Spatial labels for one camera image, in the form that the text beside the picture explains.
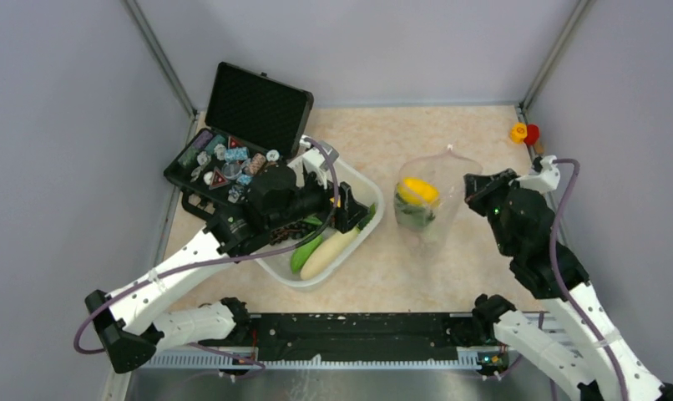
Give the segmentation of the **clear zip top bag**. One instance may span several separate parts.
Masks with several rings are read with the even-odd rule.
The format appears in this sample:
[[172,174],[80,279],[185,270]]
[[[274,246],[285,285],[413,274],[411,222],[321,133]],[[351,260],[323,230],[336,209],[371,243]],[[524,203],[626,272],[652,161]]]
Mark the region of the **clear zip top bag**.
[[464,176],[482,171],[476,160],[456,153],[453,145],[437,154],[419,155],[401,166],[392,204],[406,256],[414,261],[435,259],[464,203]]

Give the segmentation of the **green bok choy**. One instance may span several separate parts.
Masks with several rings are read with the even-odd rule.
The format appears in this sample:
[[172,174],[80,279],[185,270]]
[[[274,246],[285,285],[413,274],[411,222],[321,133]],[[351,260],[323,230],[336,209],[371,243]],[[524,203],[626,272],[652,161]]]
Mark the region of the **green bok choy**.
[[435,220],[431,209],[408,203],[395,203],[394,214],[398,225],[411,230],[422,230]]

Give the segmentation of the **yellow bell pepper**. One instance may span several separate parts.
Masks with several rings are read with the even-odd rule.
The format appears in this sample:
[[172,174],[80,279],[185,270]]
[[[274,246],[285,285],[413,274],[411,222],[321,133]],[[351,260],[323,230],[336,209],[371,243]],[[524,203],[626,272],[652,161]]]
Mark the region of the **yellow bell pepper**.
[[406,177],[396,185],[396,195],[411,205],[435,206],[440,201],[439,190],[425,180]]

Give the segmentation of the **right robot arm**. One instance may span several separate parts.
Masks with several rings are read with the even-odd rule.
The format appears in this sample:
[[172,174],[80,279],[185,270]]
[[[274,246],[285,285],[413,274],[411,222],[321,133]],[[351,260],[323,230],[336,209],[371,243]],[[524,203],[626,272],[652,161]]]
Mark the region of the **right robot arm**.
[[558,186],[557,169],[525,176],[511,169],[466,174],[463,182],[465,204],[486,218],[515,279],[553,315],[574,349],[530,327],[501,296],[482,295],[475,302],[474,337],[513,347],[573,400],[673,400],[673,383],[661,381],[637,358],[588,272],[559,242],[561,211],[544,198]]

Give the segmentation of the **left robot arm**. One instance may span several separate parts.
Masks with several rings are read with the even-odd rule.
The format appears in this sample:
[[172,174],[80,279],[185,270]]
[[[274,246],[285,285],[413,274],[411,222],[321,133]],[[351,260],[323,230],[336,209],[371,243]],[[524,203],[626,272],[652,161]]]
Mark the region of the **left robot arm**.
[[256,260],[269,270],[299,247],[276,246],[280,229],[315,217],[310,239],[326,233],[344,237],[331,247],[326,264],[306,285],[314,287],[346,260],[382,217],[383,194],[350,165],[307,163],[302,170],[274,165],[252,179],[237,203],[225,203],[205,218],[204,226],[158,266],[134,282],[91,292],[84,300],[92,327],[117,373],[147,363],[156,353],[204,340],[244,343],[250,315],[235,298],[175,312],[173,304],[217,272]]

